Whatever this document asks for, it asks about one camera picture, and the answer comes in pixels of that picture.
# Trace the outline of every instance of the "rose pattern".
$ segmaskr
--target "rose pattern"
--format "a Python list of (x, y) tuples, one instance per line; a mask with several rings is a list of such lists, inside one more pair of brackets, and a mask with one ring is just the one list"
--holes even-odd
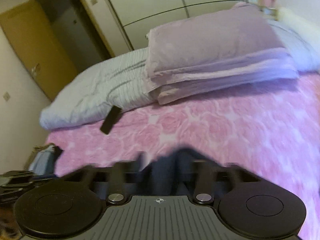
[(47, 142), (64, 152), (62, 176), (93, 163), (147, 161), (190, 145), (218, 163), (239, 163), (299, 196), (307, 217), (299, 236), (320, 239), (320, 76), (242, 85), (127, 112), (109, 135), (102, 121), (53, 131)]

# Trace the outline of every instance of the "white quilt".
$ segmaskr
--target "white quilt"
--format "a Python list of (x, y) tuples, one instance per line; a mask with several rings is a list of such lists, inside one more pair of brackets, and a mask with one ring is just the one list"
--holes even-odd
[(113, 105), (129, 111), (154, 102), (142, 91), (146, 58), (147, 49), (138, 49), (88, 68), (42, 110), (40, 125), (47, 130), (73, 127), (104, 119)]

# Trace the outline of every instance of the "door handle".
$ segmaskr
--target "door handle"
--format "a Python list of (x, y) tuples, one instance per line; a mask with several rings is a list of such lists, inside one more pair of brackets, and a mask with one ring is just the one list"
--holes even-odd
[(38, 75), (38, 72), (40, 71), (40, 63), (38, 63), (37, 65), (35, 65), (32, 69), (31, 69), (31, 75), (33, 78), (35, 78)]

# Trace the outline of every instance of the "pink container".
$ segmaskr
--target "pink container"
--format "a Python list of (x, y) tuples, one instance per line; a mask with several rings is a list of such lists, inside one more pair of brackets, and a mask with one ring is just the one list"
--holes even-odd
[(276, 0), (259, 0), (260, 6), (274, 7)]

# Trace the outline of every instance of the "black robotic device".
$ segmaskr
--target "black robotic device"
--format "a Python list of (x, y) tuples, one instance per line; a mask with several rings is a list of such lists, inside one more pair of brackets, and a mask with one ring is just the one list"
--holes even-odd
[(14, 214), (23, 240), (299, 239), (306, 208), (296, 195), (237, 165), (190, 165), (176, 174), (171, 195), (152, 194), (152, 166), (139, 171), (139, 158), (62, 178), (35, 176), (25, 190), (21, 174), (9, 174), (0, 201), (21, 195)]

